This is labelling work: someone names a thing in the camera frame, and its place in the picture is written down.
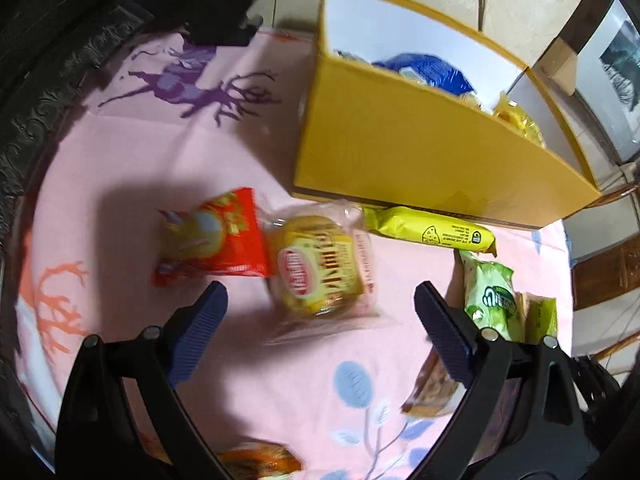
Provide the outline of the lime green snack packet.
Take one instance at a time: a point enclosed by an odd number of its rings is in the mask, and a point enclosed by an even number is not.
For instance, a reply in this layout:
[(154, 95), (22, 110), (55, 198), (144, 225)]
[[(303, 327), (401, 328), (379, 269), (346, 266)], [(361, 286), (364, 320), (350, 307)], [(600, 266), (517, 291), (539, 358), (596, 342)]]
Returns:
[(555, 298), (524, 292), (521, 294), (521, 304), (524, 315), (524, 339), (528, 344), (539, 344), (545, 336), (558, 336)]

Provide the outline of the brown bread packet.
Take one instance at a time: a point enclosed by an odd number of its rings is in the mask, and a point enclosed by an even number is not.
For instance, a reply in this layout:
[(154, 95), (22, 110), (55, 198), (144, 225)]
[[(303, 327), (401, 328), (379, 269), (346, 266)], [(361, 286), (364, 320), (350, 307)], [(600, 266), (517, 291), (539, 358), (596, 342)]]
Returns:
[(451, 378), (439, 354), (431, 348), (401, 411), (413, 418), (446, 416), (457, 409), (465, 391), (465, 386)]

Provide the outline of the red orange snack bag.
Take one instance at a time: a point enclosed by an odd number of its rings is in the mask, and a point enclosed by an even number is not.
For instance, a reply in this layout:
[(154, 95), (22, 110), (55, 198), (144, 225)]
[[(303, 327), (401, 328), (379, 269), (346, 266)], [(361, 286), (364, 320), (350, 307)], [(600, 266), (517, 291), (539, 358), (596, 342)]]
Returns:
[(248, 440), (217, 454), (235, 479), (277, 479), (302, 471), (303, 463), (280, 443)]

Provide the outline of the wooden chair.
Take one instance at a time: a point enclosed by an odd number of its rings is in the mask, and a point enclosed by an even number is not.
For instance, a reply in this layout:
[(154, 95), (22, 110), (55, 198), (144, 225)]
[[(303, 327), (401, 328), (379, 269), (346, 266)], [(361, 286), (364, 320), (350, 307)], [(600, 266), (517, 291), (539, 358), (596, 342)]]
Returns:
[[(601, 194), (580, 212), (611, 206), (631, 198), (639, 206), (639, 180), (625, 183)], [(573, 310), (574, 312), (604, 304), (639, 289), (639, 211), (636, 216), (638, 229), (636, 234), (627, 236), (607, 248), (577, 260), (572, 269)], [(617, 339), (603, 349), (591, 353), (590, 359), (597, 364), (611, 359), (632, 344), (639, 342), (639, 330), (624, 338)]]

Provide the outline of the yellow long snack bar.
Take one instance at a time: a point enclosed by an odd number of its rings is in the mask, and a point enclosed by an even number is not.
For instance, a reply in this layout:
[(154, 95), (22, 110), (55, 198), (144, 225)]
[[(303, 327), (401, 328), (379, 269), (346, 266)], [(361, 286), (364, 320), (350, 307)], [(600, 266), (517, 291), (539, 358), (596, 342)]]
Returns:
[(480, 252), (494, 257), (497, 242), (478, 224), (403, 206), (363, 208), (363, 223), (375, 234), (438, 247)]

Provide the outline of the red round cake packet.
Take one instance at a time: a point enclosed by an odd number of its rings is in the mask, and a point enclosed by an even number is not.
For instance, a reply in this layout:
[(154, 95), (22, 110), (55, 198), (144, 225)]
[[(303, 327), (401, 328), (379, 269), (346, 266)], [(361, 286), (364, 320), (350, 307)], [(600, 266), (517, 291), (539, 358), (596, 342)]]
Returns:
[(269, 274), (252, 188), (236, 188), (189, 211), (163, 210), (160, 255), (152, 282), (158, 287), (201, 275)]

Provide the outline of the round bread yellow label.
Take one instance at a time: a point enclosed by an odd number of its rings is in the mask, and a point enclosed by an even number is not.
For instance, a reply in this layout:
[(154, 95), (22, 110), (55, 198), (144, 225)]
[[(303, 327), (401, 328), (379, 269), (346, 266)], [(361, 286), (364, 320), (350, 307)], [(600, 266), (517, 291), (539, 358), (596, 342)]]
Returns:
[(346, 200), (296, 205), (265, 212), (260, 226), (279, 315), (273, 344), (393, 324), (378, 306), (361, 207)]

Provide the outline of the yellow cake packet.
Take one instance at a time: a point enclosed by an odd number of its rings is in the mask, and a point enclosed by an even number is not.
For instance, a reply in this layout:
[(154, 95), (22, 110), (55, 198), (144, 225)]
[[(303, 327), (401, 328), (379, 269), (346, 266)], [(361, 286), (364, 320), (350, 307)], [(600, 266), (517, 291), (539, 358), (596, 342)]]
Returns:
[(541, 148), (546, 147), (544, 136), (538, 124), (527, 114), (518, 102), (512, 101), (506, 92), (500, 93), (500, 98), (492, 111), (492, 116), (518, 129), (520, 135)]

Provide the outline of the yellow cardboard box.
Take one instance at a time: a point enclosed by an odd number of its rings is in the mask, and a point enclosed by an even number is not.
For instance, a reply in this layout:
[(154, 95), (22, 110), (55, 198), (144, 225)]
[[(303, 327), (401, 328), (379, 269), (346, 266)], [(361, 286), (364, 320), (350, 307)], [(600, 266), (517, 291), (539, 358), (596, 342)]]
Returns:
[[(372, 65), (401, 53), (461, 70), (478, 105)], [(538, 124), (545, 148), (492, 116), (501, 92)], [(293, 188), (522, 229), (601, 195), (544, 82), (486, 36), (412, 0), (321, 0)]]

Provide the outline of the framed landscape painting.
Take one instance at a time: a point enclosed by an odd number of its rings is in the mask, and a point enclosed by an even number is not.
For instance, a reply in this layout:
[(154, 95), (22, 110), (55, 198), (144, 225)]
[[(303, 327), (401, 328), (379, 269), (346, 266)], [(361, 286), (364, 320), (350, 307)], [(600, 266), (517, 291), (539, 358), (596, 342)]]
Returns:
[(573, 96), (616, 162), (639, 157), (639, 0), (580, 0), (556, 38), (577, 53)]

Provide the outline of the cardboard corner protector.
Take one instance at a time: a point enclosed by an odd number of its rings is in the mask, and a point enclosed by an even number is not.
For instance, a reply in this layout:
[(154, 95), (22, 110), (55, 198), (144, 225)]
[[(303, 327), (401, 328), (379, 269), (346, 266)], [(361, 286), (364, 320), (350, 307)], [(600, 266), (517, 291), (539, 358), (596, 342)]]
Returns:
[(568, 96), (575, 93), (577, 53), (562, 38), (555, 38), (534, 65), (534, 70), (546, 76)]

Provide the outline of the blue cookie snack bag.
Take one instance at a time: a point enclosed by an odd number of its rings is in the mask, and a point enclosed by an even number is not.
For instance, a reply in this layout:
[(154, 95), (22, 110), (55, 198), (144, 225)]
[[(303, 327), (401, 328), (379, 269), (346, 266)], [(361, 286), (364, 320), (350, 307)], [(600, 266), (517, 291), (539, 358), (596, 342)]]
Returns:
[(373, 62), (372, 65), (391, 70), (418, 84), (446, 91), (453, 96), (475, 91), (461, 70), (435, 55), (401, 53), (387, 60)]

